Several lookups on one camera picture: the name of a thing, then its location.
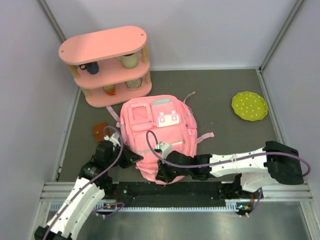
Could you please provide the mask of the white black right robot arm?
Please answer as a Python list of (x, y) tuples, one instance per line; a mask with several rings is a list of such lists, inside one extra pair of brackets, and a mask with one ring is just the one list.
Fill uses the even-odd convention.
[(178, 177), (189, 176), (196, 181), (235, 175), (230, 191), (245, 198), (264, 186), (274, 183), (301, 185), (304, 183), (299, 152), (277, 141), (267, 141), (264, 147), (229, 155), (200, 154), (187, 156), (172, 145), (161, 142), (152, 153), (157, 157), (156, 180), (171, 184)]

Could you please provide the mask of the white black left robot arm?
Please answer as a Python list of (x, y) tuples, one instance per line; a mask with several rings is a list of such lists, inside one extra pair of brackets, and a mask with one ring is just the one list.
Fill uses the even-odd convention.
[(125, 169), (143, 160), (128, 146), (117, 140), (101, 141), (93, 156), (82, 166), (75, 184), (56, 215), (34, 233), (36, 240), (75, 240), (94, 211), (96, 204), (109, 198), (114, 191), (113, 180), (108, 170), (114, 166)]

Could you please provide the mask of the pink student backpack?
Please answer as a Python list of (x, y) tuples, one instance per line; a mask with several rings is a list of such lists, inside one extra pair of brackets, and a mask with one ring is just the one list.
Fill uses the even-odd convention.
[(198, 136), (191, 108), (173, 95), (133, 98), (123, 104), (120, 114), (116, 114), (111, 106), (107, 106), (107, 110), (116, 120), (124, 143), (143, 157), (136, 163), (136, 168), (147, 181), (159, 185), (175, 183), (183, 177), (157, 179), (158, 159), (148, 145), (154, 147), (157, 142), (164, 142), (171, 146), (171, 150), (193, 157), (199, 143), (215, 136), (213, 132)]

